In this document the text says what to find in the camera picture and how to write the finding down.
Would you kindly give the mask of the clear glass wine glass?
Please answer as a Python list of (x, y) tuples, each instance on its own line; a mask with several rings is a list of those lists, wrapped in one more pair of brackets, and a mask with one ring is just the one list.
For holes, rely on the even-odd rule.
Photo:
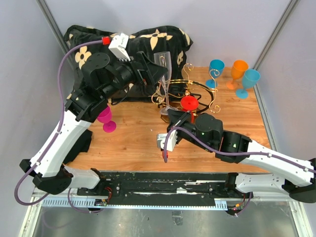
[(164, 90), (164, 101), (166, 102), (166, 106), (160, 110), (160, 114), (166, 116), (168, 115), (169, 109), (176, 110), (175, 107), (170, 106), (168, 94), (169, 84), (172, 76), (171, 54), (169, 51), (155, 53), (154, 61), (157, 65), (160, 65), (167, 69), (167, 72), (160, 79), (161, 86)]

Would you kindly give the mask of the red plastic wine glass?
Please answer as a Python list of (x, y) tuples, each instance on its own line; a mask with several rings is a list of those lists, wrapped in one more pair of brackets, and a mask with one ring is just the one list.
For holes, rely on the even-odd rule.
[(197, 98), (191, 95), (184, 96), (181, 101), (181, 111), (187, 112), (189, 111), (191, 114), (198, 108), (199, 102)]

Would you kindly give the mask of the gold wire wine glass rack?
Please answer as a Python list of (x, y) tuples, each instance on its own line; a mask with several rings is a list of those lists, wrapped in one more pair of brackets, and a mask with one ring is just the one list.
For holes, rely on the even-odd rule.
[[(220, 108), (219, 105), (214, 105), (214, 102), (215, 102), (216, 96), (217, 96), (217, 91), (218, 91), (217, 87), (210, 88), (210, 87), (208, 87), (206, 85), (203, 85), (203, 84), (201, 84), (201, 83), (199, 83), (197, 81), (190, 80), (190, 76), (189, 75), (187, 75), (187, 79), (186, 80), (184, 80), (184, 79), (173, 79), (173, 80), (170, 81), (170, 84), (185, 84), (186, 85), (185, 93), (182, 96), (168, 93), (169, 96), (174, 97), (174, 98), (178, 98), (180, 100), (184, 96), (187, 96), (187, 95), (194, 96), (191, 93), (191, 91), (190, 91), (190, 88), (189, 88), (190, 85), (201, 87), (202, 89), (204, 89), (205, 91), (207, 91), (211, 95), (211, 101), (209, 102), (209, 104), (207, 104), (207, 105), (205, 104), (204, 105), (205, 108), (203, 110), (196, 109), (194, 111), (194, 113), (191, 114), (191, 121), (194, 121), (194, 117), (195, 116), (197, 116), (198, 114), (201, 114), (202, 112), (205, 112), (206, 110), (210, 110), (214, 114), (219, 113), (221, 111), (221, 108)], [(156, 105), (159, 105), (159, 106), (162, 106), (162, 108), (163, 108), (163, 107), (166, 106), (166, 102), (164, 100), (165, 100), (165, 98), (164, 98), (164, 90), (163, 90), (163, 88), (161, 86), (161, 83), (159, 83), (158, 89), (151, 96), (151, 101), (152, 101), (152, 103), (154, 103)]]

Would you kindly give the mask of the magenta plastic wine glass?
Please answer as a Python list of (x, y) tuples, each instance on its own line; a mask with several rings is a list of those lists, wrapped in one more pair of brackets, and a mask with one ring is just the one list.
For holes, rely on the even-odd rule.
[(117, 127), (116, 123), (112, 121), (112, 111), (110, 107), (104, 109), (97, 117), (97, 120), (103, 124), (103, 130), (106, 133), (114, 132)]

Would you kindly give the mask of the orange plastic wine glass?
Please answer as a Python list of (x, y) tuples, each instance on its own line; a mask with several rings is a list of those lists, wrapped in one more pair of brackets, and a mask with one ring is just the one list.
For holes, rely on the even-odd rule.
[(237, 87), (237, 80), (242, 78), (245, 71), (248, 69), (248, 64), (243, 60), (236, 60), (231, 69), (232, 80), (226, 83), (226, 87), (234, 90)]

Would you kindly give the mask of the light blue plastic wine glass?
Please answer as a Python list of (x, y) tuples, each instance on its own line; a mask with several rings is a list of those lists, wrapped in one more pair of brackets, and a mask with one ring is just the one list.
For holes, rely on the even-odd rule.
[(246, 99), (248, 97), (247, 90), (254, 87), (259, 81), (260, 77), (261, 75), (257, 70), (246, 70), (241, 81), (242, 88), (236, 91), (236, 96), (240, 99)]

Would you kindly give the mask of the black cloth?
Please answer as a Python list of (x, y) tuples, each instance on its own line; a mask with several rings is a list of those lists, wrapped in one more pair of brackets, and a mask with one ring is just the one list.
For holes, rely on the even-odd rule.
[(74, 143), (70, 151), (63, 160), (63, 164), (68, 164), (75, 160), (79, 153), (87, 153), (92, 141), (93, 132), (86, 130)]

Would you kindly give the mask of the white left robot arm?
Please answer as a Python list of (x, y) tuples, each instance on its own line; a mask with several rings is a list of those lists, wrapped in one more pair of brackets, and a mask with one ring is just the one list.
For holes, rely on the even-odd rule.
[(108, 106), (108, 99), (130, 83), (156, 84), (168, 69), (139, 51), (130, 61), (113, 59), (106, 53), (92, 54), (81, 68), (84, 86), (75, 90), (62, 107), (62, 118), (31, 159), (20, 167), (33, 177), (34, 185), (56, 195), (67, 188), (87, 188), (94, 195), (106, 189), (105, 177), (95, 168), (80, 170), (63, 165), (77, 140)]

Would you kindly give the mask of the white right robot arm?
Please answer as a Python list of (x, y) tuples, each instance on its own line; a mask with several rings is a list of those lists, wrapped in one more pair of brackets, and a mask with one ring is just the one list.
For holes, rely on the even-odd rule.
[(191, 122), (190, 112), (168, 111), (169, 126), (161, 143), (162, 157), (168, 161), (181, 140), (214, 153), (227, 163), (249, 164), (268, 171), (263, 175), (231, 174), (224, 193), (231, 198), (250, 192), (281, 193), (304, 202), (316, 201), (316, 160), (301, 160), (271, 150), (243, 134), (223, 128), (223, 122), (203, 113)]

